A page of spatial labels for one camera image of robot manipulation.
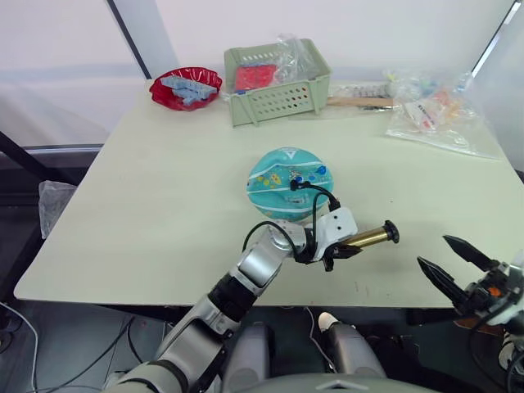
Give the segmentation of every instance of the brass tube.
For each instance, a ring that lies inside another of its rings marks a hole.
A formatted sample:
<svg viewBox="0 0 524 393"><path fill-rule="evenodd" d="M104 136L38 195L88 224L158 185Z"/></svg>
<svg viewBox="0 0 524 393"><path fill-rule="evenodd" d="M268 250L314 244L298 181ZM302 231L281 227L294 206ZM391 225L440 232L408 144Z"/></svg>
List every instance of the brass tube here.
<svg viewBox="0 0 524 393"><path fill-rule="evenodd" d="M395 243L399 242L399 232L396 226L391 221L386 221L384 226L375 228L367 232L359 233L349 239L343 241L347 246L357 246L360 248L371 246L380 242L392 240Z"/></svg>

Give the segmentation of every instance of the red plastic bowl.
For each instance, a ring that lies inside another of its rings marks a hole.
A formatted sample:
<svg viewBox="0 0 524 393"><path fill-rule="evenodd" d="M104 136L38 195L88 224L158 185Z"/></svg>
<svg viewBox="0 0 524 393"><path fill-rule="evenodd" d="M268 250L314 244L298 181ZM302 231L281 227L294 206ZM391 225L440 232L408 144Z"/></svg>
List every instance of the red plastic bowl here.
<svg viewBox="0 0 524 393"><path fill-rule="evenodd" d="M182 78L196 80L201 84L213 86L217 89L217 93L210 94L210 96L205 100L195 101L191 105L185 106L181 97L175 96L171 88L162 84L160 78L164 78L165 76L180 76ZM166 72L156 78L155 83L149 88L149 91L152 94L152 100L154 102L158 102L159 104L176 111L194 111L195 109L203 108L217 98L220 86L222 86L222 79L216 72L203 67L184 67Z"/></svg>

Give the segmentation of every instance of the teal decorated egg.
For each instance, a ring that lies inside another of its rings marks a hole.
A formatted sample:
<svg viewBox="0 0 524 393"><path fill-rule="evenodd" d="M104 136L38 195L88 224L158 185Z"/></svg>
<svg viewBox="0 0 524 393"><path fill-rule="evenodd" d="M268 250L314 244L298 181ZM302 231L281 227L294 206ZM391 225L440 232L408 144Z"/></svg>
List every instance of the teal decorated egg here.
<svg viewBox="0 0 524 393"><path fill-rule="evenodd" d="M290 182L305 181L333 189L333 177L327 166L313 153L295 147L282 147L263 156L251 170L246 192L255 207L271 219L298 221L313 213L317 190L290 189ZM317 200L317 209L328 201L324 195Z"/></svg>

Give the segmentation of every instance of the white table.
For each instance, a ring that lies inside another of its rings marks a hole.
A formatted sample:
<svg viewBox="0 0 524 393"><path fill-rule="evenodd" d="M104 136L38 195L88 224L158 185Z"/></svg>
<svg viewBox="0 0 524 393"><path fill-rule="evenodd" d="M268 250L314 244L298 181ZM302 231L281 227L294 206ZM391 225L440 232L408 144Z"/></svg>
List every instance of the white table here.
<svg viewBox="0 0 524 393"><path fill-rule="evenodd" d="M227 105L191 113L144 93L120 122L19 281L21 299L190 305L237 263L264 219L245 193L267 151L301 147L324 160L361 230L391 219L400 243L322 263L287 260L258 305L450 306L417 255L465 286L480 270L441 238L468 239L510 261L524 246L524 187L504 155L488 160L384 135L388 114L270 120L231 127ZM479 130L490 138L484 130Z"/></svg>

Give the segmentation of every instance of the green plastic basket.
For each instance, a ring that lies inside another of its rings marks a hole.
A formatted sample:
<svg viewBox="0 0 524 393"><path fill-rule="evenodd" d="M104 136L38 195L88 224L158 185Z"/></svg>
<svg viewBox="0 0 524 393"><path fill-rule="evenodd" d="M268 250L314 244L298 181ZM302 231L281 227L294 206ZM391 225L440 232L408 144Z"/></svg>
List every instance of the green plastic basket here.
<svg viewBox="0 0 524 393"><path fill-rule="evenodd" d="M267 88L257 88L243 94L232 94L229 109L233 125L258 124L262 120L315 111L328 101L329 75L331 69L310 39L302 39L317 67L318 76ZM224 53L226 68L226 91L234 92L237 67L260 64L278 57L278 44L258 47L234 47Z"/></svg>

